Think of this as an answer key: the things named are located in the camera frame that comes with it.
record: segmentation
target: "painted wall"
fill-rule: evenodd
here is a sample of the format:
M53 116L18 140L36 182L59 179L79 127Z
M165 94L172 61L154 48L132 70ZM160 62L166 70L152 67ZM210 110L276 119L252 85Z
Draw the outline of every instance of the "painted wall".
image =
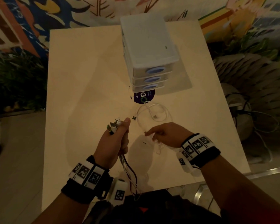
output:
M123 15L145 12L198 19L207 42L250 31L280 46L280 0L0 0L0 50L47 58L50 29L119 24Z

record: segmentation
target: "white table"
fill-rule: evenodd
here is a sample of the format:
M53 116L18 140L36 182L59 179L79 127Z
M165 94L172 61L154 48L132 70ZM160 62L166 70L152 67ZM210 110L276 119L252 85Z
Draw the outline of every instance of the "white table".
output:
M164 105L174 122L211 138L239 171L250 172L198 21L169 22L167 27L181 61L171 84L156 90L152 101ZM94 153L106 125L136 114L140 104L130 99L129 86L120 26L51 30L42 210L75 165ZM183 172L174 151L166 147L158 155L145 140L132 120L126 157L142 190L204 180ZM110 175L124 177L119 161Z

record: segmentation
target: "right hand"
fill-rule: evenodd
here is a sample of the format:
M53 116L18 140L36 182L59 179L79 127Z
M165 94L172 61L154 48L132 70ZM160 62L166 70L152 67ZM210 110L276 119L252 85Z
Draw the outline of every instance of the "right hand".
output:
M174 123L164 123L162 125L155 126L145 133L145 136L153 134L153 141L158 140L170 147L180 148L182 143L191 136L191 131Z

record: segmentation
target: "tiled floor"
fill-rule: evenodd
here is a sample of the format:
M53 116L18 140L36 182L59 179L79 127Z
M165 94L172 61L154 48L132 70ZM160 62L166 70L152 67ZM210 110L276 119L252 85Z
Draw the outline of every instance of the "tiled floor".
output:
M28 224L41 212L45 112L1 119L0 224ZM280 167L280 158L269 164L251 165L253 172ZM280 174L253 182L280 203ZM173 195L193 200L199 183L171 188ZM208 207L212 199L205 190L199 204ZM219 214L213 201L210 210Z

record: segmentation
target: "blue oval handle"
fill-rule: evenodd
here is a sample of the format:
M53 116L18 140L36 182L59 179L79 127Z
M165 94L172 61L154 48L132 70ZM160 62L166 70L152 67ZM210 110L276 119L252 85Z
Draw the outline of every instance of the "blue oval handle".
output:
M144 86L143 89L149 90L149 89L152 89L152 88L157 87L157 86L158 86L158 84L147 85L147 86Z
M160 66L160 67L153 67L150 68L146 71L147 74L157 74L160 73L162 71L164 71L166 69L166 67Z
M156 76L156 77L151 77L151 78L147 78L144 80L144 82L155 82L157 80L160 80L161 77L160 76Z

